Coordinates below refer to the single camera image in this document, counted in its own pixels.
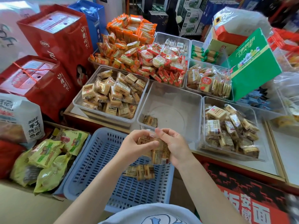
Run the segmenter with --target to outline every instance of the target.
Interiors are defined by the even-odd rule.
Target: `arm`
[[[123,141],[117,154],[98,173],[90,185],[54,222],[54,224],[98,223],[105,206],[115,189],[122,172],[145,152],[155,149],[158,141],[144,145],[136,142],[141,136],[149,136],[146,130],[133,131]]]
[[[171,152],[170,161],[180,172],[203,223],[246,224],[247,222],[193,156],[184,138],[171,129],[157,128],[155,132],[168,144]]]

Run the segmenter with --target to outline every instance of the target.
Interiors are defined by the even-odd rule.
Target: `red gift bag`
[[[29,55],[0,74],[0,92],[26,97],[57,123],[77,94],[59,61]]]
[[[39,56],[60,61],[77,90],[92,75],[92,41],[84,13],[61,5],[17,22]]]

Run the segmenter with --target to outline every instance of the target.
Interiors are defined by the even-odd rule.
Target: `yellow snack bag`
[[[64,148],[72,155],[77,156],[88,137],[89,133],[83,131],[73,131],[61,129],[61,133],[56,137],[56,140],[61,140],[65,143]]]
[[[42,170],[39,167],[28,163],[28,157],[32,155],[32,149],[22,153],[15,161],[13,169],[10,173],[10,179],[25,187],[36,183],[37,176]]]
[[[34,193],[42,193],[56,188],[62,181],[71,154],[58,156],[53,163],[39,173]]]
[[[47,168],[54,159],[61,153],[64,146],[62,141],[45,139],[32,149],[33,154],[29,157],[29,164],[41,168]]]

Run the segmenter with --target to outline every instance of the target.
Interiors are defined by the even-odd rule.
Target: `person's right hand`
[[[170,161],[177,169],[185,162],[194,159],[188,144],[179,133],[168,128],[156,128],[155,133],[161,140],[167,143],[171,152]]]

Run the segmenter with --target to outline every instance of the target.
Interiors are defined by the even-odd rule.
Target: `green box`
[[[228,63],[235,101],[282,72],[260,28],[230,55]]]

